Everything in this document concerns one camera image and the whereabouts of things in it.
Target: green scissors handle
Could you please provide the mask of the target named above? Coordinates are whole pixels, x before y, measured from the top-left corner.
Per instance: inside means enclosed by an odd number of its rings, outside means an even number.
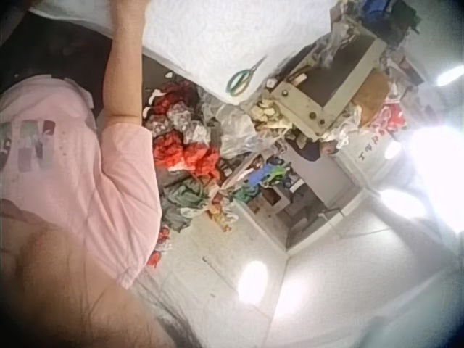
[[[266,59],[264,56],[258,63],[256,63],[251,69],[245,69],[239,71],[227,83],[227,89],[225,90],[231,96],[239,96],[244,93],[248,88],[249,83],[253,79],[253,74],[257,68],[261,65],[262,62]]]

